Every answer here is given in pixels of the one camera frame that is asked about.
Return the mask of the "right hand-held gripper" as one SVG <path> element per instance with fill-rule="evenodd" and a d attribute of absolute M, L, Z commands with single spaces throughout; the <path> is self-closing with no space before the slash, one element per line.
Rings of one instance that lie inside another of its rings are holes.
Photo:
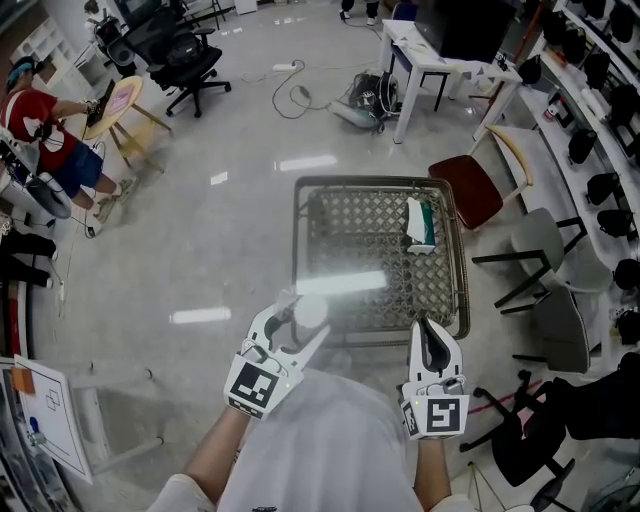
<path fill-rule="evenodd" d="M 411 327 L 408 379 L 401 387 L 400 408 L 411 440 L 447 439 L 462 435 L 469 410 L 462 351 L 457 341 L 440 324 L 419 319 Z M 426 384 L 426 369 L 441 383 Z"/>

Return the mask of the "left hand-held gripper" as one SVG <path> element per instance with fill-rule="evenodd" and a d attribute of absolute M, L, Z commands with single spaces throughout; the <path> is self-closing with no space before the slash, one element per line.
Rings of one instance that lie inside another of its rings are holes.
<path fill-rule="evenodd" d="M 283 325 L 291 322 L 293 309 L 292 304 L 281 307 L 274 303 L 252 320 L 249 340 L 234 356 L 224 385 L 224 396 L 230 407 L 264 420 L 303 381 L 301 370 L 327 338 L 331 327 L 326 324 L 319 328 L 302 347 L 280 346 L 278 361 L 270 352 L 272 337 Z"/>

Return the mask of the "white cup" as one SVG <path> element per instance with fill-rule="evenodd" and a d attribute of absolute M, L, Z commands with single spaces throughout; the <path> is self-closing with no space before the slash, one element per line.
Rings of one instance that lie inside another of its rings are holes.
<path fill-rule="evenodd" d="M 327 299 L 317 293 L 283 290 L 276 298 L 274 315 L 284 323 L 306 329 L 320 327 L 328 318 Z"/>

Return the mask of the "person's right forearm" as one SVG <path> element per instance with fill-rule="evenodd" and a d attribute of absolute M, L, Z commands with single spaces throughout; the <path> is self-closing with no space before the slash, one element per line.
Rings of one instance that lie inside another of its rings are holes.
<path fill-rule="evenodd" d="M 442 440 L 418 441 L 414 491 L 425 511 L 431 510 L 451 495 L 451 484 Z"/>

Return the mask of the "person's left forearm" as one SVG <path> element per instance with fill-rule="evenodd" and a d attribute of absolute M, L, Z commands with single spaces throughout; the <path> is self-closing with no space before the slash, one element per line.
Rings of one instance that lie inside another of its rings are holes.
<path fill-rule="evenodd" d="M 189 459 L 185 474 L 216 505 L 229 480 L 236 452 L 251 418 L 226 407 Z"/>

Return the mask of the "person's white shirt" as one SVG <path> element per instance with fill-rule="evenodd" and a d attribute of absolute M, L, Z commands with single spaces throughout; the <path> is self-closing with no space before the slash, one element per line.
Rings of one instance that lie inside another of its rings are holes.
<path fill-rule="evenodd" d="M 425 511 L 406 471 L 406 444 L 385 395 L 308 370 L 265 420 L 251 418 L 216 505 L 184 468 L 148 512 L 475 512 L 452 490 Z"/>

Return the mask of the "black office chair pink cushion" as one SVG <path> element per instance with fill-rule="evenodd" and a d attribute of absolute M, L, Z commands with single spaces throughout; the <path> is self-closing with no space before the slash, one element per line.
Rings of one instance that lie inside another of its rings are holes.
<path fill-rule="evenodd" d="M 575 512 L 558 500 L 575 461 L 562 466 L 555 454 L 567 436 L 577 441 L 640 440 L 640 353 L 626 353 L 614 372 L 582 386 L 557 377 L 530 392 L 531 373 L 521 370 L 518 378 L 521 385 L 512 409 L 486 389 L 474 389 L 473 396 L 486 400 L 503 421 L 476 440 L 461 444 L 459 450 L 465 453 L 489 442 L 497 468 L 513 487 L 524 484 L 540 469 L 549 469 L 553 478 L 535 494 L 530 506 L 534 512 L 550 506 Z"/>

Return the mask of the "dark grey chair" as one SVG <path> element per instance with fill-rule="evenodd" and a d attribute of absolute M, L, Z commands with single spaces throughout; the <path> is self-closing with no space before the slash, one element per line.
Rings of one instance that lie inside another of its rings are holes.
<path fill-rule="evenodd" d="M 557 288 L 537 301 L 502 311 L 529 313 L 539 338 L 539 355 L 513 354 L 516 360 L 545 363 L 554 372 L 586 374 L 591 366 L 591 348 L 583 317 L 574 295 Z"/>

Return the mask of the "rattan glass-top coffee table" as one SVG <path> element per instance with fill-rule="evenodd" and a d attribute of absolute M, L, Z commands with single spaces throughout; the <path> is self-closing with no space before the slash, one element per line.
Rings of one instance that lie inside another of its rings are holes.
<path fill-rule="evenodd" d="M 430 207 L 435 248 L 409 251 L 407 202 Z M 440 179 L 305 176 L 294 189 L 292 282 L 341 282 L 380 271 L 385 286 L 361 284 L 329 297 L 333 348 L 403 346 L 427 317 L 457 340 L 470 332 L 466 260 L 452 189 Z"/>

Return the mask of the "green and white tissue pack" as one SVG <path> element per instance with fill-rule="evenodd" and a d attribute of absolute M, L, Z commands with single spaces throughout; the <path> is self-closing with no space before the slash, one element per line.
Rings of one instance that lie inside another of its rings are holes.
<path fill-rule="evenodd" d="M 404 212 L 403 246 L 413 255 L 430 255 L 436 248 L 433 209 L 429 202 L 409 197 Z"/>

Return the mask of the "light grey black-legged chair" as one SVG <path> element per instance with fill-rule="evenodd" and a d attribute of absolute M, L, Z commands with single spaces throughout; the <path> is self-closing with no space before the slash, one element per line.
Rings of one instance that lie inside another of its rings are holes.
<path fill-rule="evenodd" d="M 613 283 L 613 272 L 597 256 L 579 217 L 555 220 L 545 208 L 522 217 L 511 231 L 511 251 L 477 256 L 475 264 L 517 262 L 526 279 L 495 302 L 501 308 L 536 286 L 552 292 L 601 294 Z"/>

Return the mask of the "red seat wooden chair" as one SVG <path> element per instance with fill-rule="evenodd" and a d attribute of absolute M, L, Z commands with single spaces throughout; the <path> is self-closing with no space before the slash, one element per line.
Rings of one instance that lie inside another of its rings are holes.
<path fill-rule="evenodd" d="M 487 172 L 473 157 L 481 140 L 488 134 L 506 146 L 524 173 L 524 181 L 507 196 L 500 195 Z M 534 185 L 533 173 L 524 153 L 507 134 L 506 128 L 498 125 L 484 125 L 482 135 L 466 154 L 432 164 L 428 171 L 431 178 L 449 184 L 458 217 L 468 230 L 476 230 L 486 224 L 506 203 Z"/>

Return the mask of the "white table with drawn lines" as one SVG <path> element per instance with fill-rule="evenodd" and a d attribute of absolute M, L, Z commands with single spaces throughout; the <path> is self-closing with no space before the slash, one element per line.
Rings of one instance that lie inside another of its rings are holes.
<path fill-rule="evenodd" d="M 89 418 L 94 422 L 98 433 L 103 435 L 104 423 L 97 390 L 150 380 L 153 374 L 149 369 L 120 370 L 112 375 L 70 375 L 20 355 L 14 357 L 14 367 L 30 369 L 35 385 L 34 395 L 18 392 L 28 435 L 41 451 L 88 484 L 94 482 L 95 476 L 164 444 L 163 438 L 157 436 L 128 451 L 113 455 L 108 443 L 103 442 L 105 456 L 100 460 L 92 460 L 87 455 L 84 437 L 81 435 L 78 406 L 87 407 Z M 38 420 L 39 434 L 31 432 L 30 416 Z"/>

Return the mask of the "long white shelf counter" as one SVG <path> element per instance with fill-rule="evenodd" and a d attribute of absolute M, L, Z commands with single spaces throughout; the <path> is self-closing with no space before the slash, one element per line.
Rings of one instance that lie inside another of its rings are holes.
<path fill-rule="evenodd" d="M 524 153 L 533 172 L 534 185 L 523 195 L 527 210 L 547 209 L 552 217 L 564 220 L 580 217 L 597 256 L 610 270 L 619 261 L 640 256 L 640 169 L 626 156 L 609 125 L 600 120 L 582 91 L 583 71 L 564 61 L 555 46 L 539 35 L 530 56 L 541 59 L 542 71 L 553 82 L 553 91 L 535 86 L 519 88 L 520 101 L 527 107 L 534 125 L 530 129 L 507 126 L 507 134 Z M 544 111 L 558 105 L 557 120 L 547 120 Z M 569 142 L 580 127 L 596 132 L 597 140 L 585 161 L 569 159 Z M 587 182 L 593 176 L 614 172 L 619 177 L 616 191 L 599 205 L 587 200 Z M 603 210 L 620 209 L 632 216 L 629 233 L 614 238 L 602 231 L 597 215 Z"/>

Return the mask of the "orange block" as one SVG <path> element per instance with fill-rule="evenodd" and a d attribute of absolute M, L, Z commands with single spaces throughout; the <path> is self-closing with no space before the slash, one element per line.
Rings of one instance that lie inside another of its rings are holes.
<path fill-rule="evenodd" d="M 35 394 L 35 385 L 30 369 L 22 367 L 12 368 L 11 382 L 14 390 L 27 395 Z"/>

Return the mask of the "row of black bags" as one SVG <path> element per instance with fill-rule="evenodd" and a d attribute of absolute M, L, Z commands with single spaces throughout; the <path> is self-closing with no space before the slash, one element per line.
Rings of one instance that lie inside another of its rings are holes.
<path fill-rule="evenodd" d="M 595 115 L 614 133 L 626 156 L 640 169 L 640 79 L 633 67 L 614 45 L 614 34 L 606 34 L 596 23 L 605 18 L 612 30 L 621 29 L 626 39 L 634 31 L 634 10 L 626 3 L 607 8 L 607 0 L 557 0 L 551 12 L 542 16 L 542 35 L 558 49 L 568 64 L 581 69 L 586 76 L 582 91 Z M 555 86 L 542 71 L 541 59 L 530 56 L 518 69 L 524 86 L 535 86 L 542 92 Z M 595 147 L 594 130 L 580 127 L 571 136 L 569 159 L 581 164 Z M 599 205 L 618 188 L 619 177 L 614 172 L 593 176 L 587 182 L 587 200 Z M 632 216 L 620 209 L 603 210 L 597 221 L 606 234 L 618 238 L 629 233 Z M 618 262 L 629 264 L 640 274 L 640 256 Z"/>

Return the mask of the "round wooden side table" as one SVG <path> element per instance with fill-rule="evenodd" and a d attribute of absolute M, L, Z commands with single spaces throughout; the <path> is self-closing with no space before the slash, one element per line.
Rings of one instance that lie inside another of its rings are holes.
<path fill-rule="evenodd" d="M 92 127 L 85 126 L 81 139 L 84 142 L 101 141 L 108 135 L 127 167 L 131 167 L 130 160 L 137 154 L 149 167 L 163 173 L 164 169 L 154 160 L 150 150 L 154 144 L 156 128 L 159 127 L 169 135 L 173 135 L 172 128 L 139 105 L 139 97 L 144 86 L 142 77 L 124 78 L 115 83 L 114 90 L 128 85 L 133 85 L 135 91 L 126 108 L 114 115 L 109 115 L 108 101 L 103 118 Z"/>

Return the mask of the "pink paper sheet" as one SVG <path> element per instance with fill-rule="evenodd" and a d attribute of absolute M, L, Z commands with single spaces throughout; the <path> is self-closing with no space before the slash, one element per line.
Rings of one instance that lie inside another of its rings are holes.
<path fill-rule="evenodd" d="M 114 115 L 124 110 L 128 105 L 129 100 L 134 91 L 135 91 L 135 87 L 133 85 L 128 85 L 127 87 L 122 87 L 117 90 L 114 90 L 112 97 L 109 100 L 108 114 Z"/>

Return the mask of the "black tablet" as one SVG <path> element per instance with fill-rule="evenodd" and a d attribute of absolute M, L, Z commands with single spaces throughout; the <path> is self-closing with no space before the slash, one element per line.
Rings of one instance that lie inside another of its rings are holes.
<path fill-rule="evenodd" d="M 115 81 L 111 80 L 103 93 L 103 95 L 97 100 L 95 108 L 87 115 L 86 126 L 92 127 L 97 124 L 104 115 L 108 101 L 115 88 Z"/>

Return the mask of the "white desk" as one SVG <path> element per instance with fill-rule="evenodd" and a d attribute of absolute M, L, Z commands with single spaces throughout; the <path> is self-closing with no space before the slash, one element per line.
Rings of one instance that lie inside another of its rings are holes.
<path fill-rule="evenodd" d="M 487 95 L 495 93 L 497 97 L 484 116 L 485 123 L 496 122 L 522 84 L 521 77 L 512 63 L 508 63 L 507 69 L 502 70 L 495 63 L 439 56 L 410 21 L 386 19 L 382 22 L 378 69 L 383 72 L 390 69 L 393 46 L 397 46 L 412 65 L 411 76 L 405 88 L 402 108 L 393 135 L 393 140 L 397 144 L 404 141 L 420 90 L 419 83 L 425 72 L 448 75 L 447 97 L 451 100 L 459 100 L 472 92 Z"/>

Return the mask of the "black monitor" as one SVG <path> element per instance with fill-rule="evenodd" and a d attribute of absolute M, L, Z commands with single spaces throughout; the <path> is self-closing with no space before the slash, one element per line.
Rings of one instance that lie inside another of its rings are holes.
<path fill-rule="evenodd" d="M 440 57 L 491 63 L 515 13 L 506 0 L 420 0 L 414 24 Z"/>

